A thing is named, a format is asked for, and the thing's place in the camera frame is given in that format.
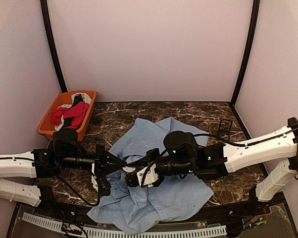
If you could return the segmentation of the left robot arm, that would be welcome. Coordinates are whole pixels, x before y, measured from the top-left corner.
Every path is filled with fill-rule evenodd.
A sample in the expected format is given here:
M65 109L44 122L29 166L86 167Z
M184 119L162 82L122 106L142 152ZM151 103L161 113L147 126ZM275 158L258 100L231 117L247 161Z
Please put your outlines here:
M111 185L106 176L122 169L127 163L97 146L88 152L79 142L74 129L62 129L53 133L52 145L46 149L0 155L0 198L41 208L50 216L57 216L60 204L54 201L48 186L24 185L10 178L24 177L44 179L56 177L66 186L69 183L60 177L64 169L85 170L95 179L100 195L109 196Z

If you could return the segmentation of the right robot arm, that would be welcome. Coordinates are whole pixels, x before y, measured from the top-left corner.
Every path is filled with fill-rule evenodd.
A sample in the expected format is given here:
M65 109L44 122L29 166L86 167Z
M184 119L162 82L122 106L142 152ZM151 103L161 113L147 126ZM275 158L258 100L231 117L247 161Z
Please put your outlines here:
M175 131L164 138L165 150L155 148L143 158L123 167L130 187L159 186L166 176L193 174L201 180L214 180L240 169L280 159L278 166L263 182L250 190L243 211L254 215L263 202L270 201L298 175L298 119L289 118L281 129L251 140L230 142L219 136L218 144L200 147L203 134Z

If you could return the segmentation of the light blue shirt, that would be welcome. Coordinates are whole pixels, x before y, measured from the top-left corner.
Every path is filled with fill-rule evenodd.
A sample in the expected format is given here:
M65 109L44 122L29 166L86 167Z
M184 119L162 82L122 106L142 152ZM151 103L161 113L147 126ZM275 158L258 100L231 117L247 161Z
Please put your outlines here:
M165 149L164 137L173 131L202 133L173 117L158 122L136 119L135 124L110 149L110 153L127 163L134 162L146 151ZM213 190L194 175L184 179L166 177L158 187L128 187L124 171L108 175L110 196L103 196L88 217L96 223L114 224L122 230L142 232L159 222L186 220L195 215L213 196Z

